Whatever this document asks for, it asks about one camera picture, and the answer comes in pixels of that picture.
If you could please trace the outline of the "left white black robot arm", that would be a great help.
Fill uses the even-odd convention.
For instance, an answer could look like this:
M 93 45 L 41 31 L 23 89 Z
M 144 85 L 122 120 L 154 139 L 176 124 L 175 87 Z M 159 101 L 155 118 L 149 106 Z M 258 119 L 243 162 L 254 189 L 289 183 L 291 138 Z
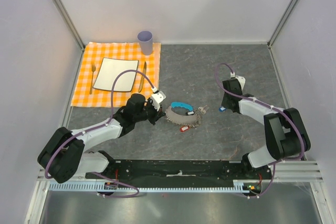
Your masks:
M 103 178 L 111 178 L 115 173 L 113 158 L 104 151 L 87 153 L 87 150 L 127 135 L 138 122 L 155 124 L 165 116 L 161 105 L 165 98 L 161 91 L 148 99 L 136 93 L 131 95 L 125 106 L 100 123 L 72 131 L 66 127 L 58 128 L 40 152 L 38 164 L 45 169 L 47 178 L 53 178 L 60 184 L 79 172 L 97 172 Z

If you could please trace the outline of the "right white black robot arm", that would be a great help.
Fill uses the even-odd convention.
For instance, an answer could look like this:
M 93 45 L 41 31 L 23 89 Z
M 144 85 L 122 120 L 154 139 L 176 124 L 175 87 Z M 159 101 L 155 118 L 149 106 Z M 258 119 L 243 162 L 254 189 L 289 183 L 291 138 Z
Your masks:
M 241 174 L 248 179 L 259 173 L 259 168 L 283 159 L 302 158 L 311 148 L 308 133 L 299 111 L 282 109 L 263 103 L 250 94 L 243 95 L 241 77 L 222 82 L 222 106 L 234 113 L 248 116 L 264 126 L 266 144 L 243 156 Z

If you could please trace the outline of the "blue key tag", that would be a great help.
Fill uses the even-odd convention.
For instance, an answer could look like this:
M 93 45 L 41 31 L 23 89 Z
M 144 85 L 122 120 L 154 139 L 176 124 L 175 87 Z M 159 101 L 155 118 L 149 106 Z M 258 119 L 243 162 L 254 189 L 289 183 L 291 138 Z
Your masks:
M 225 107 L 220 107 L 219 109 L 218 109 L 220 112 L 224 112 L 224 111 L 226 111 L 226 108 Z

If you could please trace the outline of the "metal keyring plate blue handle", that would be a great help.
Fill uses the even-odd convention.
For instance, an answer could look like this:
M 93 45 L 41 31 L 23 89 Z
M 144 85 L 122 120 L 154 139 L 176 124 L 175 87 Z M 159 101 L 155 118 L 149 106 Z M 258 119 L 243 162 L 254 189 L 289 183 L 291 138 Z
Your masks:
M 194 108 L 184 102 L 172 102 L 171 105 L 165 110 L 165 115 L 168 121 L 189 127 L 198 127 L 201 124 L 201 116 L 195 112 L 194 115 L 187 116 L 186 114 L 178 114 L 173 109 L 182 108 L 188 111 L 195 111 Z

